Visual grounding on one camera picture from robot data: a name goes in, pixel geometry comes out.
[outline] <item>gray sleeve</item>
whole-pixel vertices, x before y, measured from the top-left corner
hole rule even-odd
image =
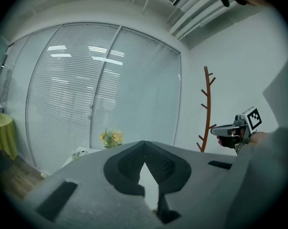
[[[252,157],[228,213],[225,228],[236,228],[245,221],[253,222],[271,208],[287,184],[288,128],[279,128],[253,147]]]
[[[288,61],[263,92],[280,127],[288,127]]]

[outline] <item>human hand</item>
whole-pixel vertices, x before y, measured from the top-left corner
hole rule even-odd
[[[235,135],[236,130],[232,130],[232,135]],[[265,132],[254,132],[251,137],[248,144],[257,144],[260,139],[262,139],[266,135]],[[245,136],[245,129],[240,130],[240,139],[242,140]],[[221,139],[219,136],[217,136],[218,143],[222,146]]]

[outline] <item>window blind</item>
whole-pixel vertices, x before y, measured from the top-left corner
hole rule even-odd
[[[88,146],[89,107],[102,61],[118,27],[61,26],[35,67],[27,99],[28,139],[37,167],[51,174]]]
[[[57,27],[48,28],[32,33],[29,36],[18,55],[10,76],[5,111],[14,120],[18,155],[28,164],[34,164],[33,156],[28,146],[25,122],[28,89],[41,52],[52,35],[54,35],[56,29]]]
[[[145,34],[122,28],[105,60],[94,100],[91,148],[106,128],[124,143],[139,140],[172,145],[181,87],[180,53]]]
[[[11,46],[10,53],[8,54],[5,64],[3,65],[4,67],[0,69],[0,104],[3,107],[6,105],[7,91],[12,69],[14,68],[17,57],[28,38],[29,36],[25,36],[17,40]]]

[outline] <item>round table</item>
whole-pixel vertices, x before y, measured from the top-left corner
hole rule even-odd
[[[0,149],[4,150],[12,160],[17,157],[14,122],[7,114],[0,113]]]

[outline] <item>black rectangular slot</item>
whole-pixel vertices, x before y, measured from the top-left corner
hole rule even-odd
[[[76,190],[77,184],[63,182],[47,199],[36,209],[36,212],[49,221],[54,221],[64,205]]]
[[[225,163],[225,162],[220,162],[220,161],[216,161],[216,160],[210,161],[208,163],[208,165],[216,166],[216,167],[227,169],[227,170],[229,170],[231,168],[231,166],[232,166],[232,164]]]

